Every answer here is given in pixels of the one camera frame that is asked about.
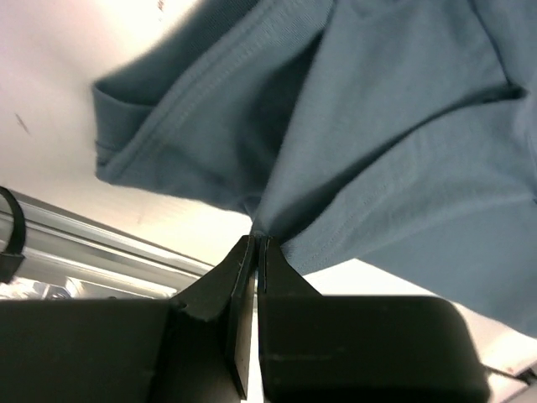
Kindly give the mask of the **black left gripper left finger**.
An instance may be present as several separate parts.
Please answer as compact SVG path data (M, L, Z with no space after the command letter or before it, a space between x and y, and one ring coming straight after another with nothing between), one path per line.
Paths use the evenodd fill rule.
M171 399L247 397L256 257L255 238L243 236L219 265L172 299Z

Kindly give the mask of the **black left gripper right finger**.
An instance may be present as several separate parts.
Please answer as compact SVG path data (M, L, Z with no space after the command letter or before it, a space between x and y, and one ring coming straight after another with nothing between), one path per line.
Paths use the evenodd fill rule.
M258 357L266 399L301 399L312 389L316 355L305 342L301 309L321 294L291 267L277 241L258 256Z

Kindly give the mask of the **teal blue t shirt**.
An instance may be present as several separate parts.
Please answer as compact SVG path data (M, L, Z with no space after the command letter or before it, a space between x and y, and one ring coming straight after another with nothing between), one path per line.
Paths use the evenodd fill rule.
M202 1L92 88L96 176L536 334L533 1Z

